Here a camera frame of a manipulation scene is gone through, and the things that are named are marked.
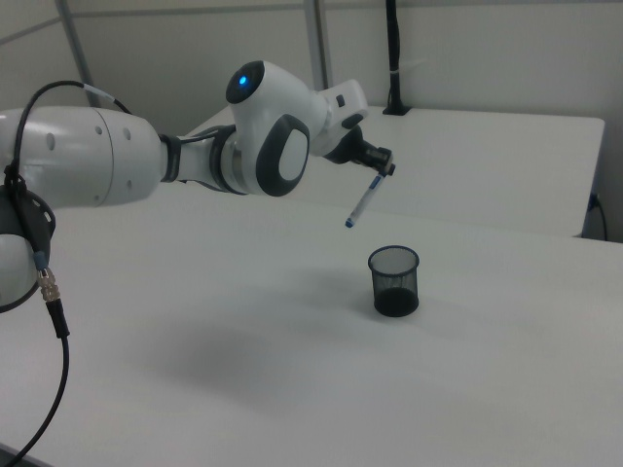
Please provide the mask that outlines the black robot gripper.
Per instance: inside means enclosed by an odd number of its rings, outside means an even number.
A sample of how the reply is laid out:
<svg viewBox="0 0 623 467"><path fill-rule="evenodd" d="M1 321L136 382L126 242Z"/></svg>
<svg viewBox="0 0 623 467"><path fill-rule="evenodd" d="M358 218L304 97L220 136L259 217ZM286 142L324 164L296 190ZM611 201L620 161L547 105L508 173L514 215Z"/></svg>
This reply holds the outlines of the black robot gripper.
<svg viewBox="0 0 623 467"><path fill-rule="evenodd" d="M392 176L395 170L395 164L391 162L392 152L365 141L360 126L349 129L339 143L323 158L335 164L352 162L373 168L379 170L381 177Z"/></svg>

